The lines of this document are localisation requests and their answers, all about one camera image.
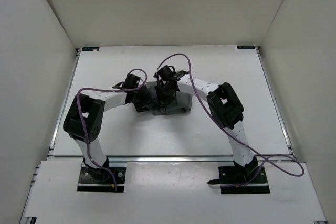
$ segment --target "gray cloth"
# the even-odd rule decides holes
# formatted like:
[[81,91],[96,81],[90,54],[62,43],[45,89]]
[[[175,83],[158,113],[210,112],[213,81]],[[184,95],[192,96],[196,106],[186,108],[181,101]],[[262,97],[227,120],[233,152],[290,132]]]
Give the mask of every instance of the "gray cloth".
[[[149,93],[151,94],[152,99],[154,102],[158,102],[158,97],[156,96],[156,82],[147,82],[147,88]],[[185,114],[191,110],[192,106],[192,95],[187,93],[181,93],[177,91],[175,93],[175,100],[170,103],[165,108],[157,108],[152,110],[153,115],[173,115],[173,114]]]

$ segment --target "white table surface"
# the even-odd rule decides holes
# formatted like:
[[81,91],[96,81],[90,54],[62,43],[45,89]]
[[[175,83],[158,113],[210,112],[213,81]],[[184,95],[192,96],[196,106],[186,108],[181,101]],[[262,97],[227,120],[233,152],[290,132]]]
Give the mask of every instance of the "white table surface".
[[[154,80],[159,63],[176,52],[190,57],[194,77],[233,86],[245,108],[245,132],[252,147],[264,154],[288,153],[256,50],[238,50],[236,46],[144,46],[100,47],[99,51],[81,52],[54,155],[81,155],[78,145],[62,129],[78,89],[109,89],[125,80],[133,68],[144,69],[149,80]],[[188,70],[181,56],[168,64],[176,70]],[[188,115],[136,113],[132,104],[112,109],[104,114],[99,140],[109,156],[232,155],[226,135],[206,116],[196,99]]]
[[[27,217],[36,224],[228,223],[325,221],[310,175],[295,178],[266,165],[270,194],[221,195],[207,181],[225,163],[127,163],[124,193],[77,192],[81,159],[43,161]],[[293,173],[295,163],[279,165]]]

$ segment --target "mounting plate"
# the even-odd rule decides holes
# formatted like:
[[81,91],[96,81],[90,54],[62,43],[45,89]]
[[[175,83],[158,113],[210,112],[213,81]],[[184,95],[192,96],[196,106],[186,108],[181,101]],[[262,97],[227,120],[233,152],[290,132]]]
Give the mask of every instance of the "mounting plate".
[[117,191],[112,187],[112,178],[106,182],[98,182],[88,173],[88,169],[82,166],[78,178],[77,191],[102,191],[109,193],[123,193],[125,184],[126,167],[110,167],[117,182]]
[[244,181],[241,177],[236,176],[237,170],[234,166],[221,166],[219,170],[219,182],[221,184],[221,194],[269,194],[269,186],[265,168],[260,170],[258,176],[247,186],[223,187],[230,184],[240,184]]

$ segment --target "white wall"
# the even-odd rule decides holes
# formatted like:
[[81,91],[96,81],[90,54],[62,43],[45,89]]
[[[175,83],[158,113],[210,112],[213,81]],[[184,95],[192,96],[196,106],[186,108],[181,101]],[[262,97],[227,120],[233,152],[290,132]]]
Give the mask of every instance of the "white wall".
[[262,54],[294,150],[336,223],[336,0],[285,0]]
[[46,0],[0,0],[0,223],[18,223],[75,49]]
[[50,0],[76,47],[260,45],[282,0]]

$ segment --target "black mounting plate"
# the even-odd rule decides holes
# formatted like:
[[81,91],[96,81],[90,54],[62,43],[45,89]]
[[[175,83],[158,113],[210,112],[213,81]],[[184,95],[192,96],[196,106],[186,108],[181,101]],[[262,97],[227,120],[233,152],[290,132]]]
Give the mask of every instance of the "black mounting plate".
[[82,166],[78,178],[77,191],[101,191],[109,193],[123,193],[125,184],[126,167],[110,167],[114,173],[117,182],[117,191],[112,187],[112,178],[108,178],[106,182],[98,182],[88,173],[88,169]]
[[240,184],[244,181],[236,176],[237,170],[234,166],[221,166],[219,170],[219,181],[221,183],[221,194],[269,194],[269,186],[265,168],[261,168],[258,176],[247,186],[223,187],[223,184]]

